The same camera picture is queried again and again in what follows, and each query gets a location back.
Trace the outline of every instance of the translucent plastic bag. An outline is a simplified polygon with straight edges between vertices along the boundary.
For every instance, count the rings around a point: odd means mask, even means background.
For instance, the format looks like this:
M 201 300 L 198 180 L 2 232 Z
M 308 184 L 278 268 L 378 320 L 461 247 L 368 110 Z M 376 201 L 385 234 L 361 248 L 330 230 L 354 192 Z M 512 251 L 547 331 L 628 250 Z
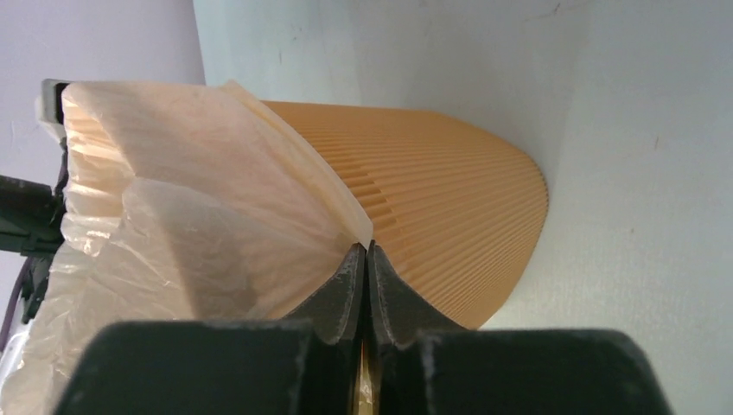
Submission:
M 236 84 L 80 82 L 63 109 L 66 242 L 6 415 L 51 412 L 112 322 L 278 318 L 372 238 L 336 173 Z

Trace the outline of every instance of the plastic wrapper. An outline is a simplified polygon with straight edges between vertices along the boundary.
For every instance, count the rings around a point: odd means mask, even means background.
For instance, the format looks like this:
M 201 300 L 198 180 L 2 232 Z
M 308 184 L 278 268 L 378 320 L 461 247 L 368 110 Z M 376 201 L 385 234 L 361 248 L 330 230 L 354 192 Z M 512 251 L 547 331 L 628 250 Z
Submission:
M 66 242 L 5 415 L 50 413 L 106 325 L 279 318 L 372 238 L 336 173 L 236 84 L 80 82 L 62 101 Z

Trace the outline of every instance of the ribbed surface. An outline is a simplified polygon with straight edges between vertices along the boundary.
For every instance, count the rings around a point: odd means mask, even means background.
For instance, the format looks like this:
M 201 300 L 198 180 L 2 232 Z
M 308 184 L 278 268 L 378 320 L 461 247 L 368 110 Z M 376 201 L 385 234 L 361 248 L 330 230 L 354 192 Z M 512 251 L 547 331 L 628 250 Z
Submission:
M 477 328 L 507 300 L 547 212 L 527 155 L 434 112 L 266 104 L 333 167 L 395 270 L 437 309 Z

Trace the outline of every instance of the gray floor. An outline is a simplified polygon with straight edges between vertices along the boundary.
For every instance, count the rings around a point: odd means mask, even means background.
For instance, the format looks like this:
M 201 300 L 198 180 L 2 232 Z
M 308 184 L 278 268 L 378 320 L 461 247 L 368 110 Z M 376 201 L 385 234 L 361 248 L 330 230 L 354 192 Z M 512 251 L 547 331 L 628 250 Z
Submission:
M 551 209 L 488 322 L 610 327 L 679 413 L 733 413 L 733 2 L 194 2 L 207 82 L 447 112 L 526 150 Z

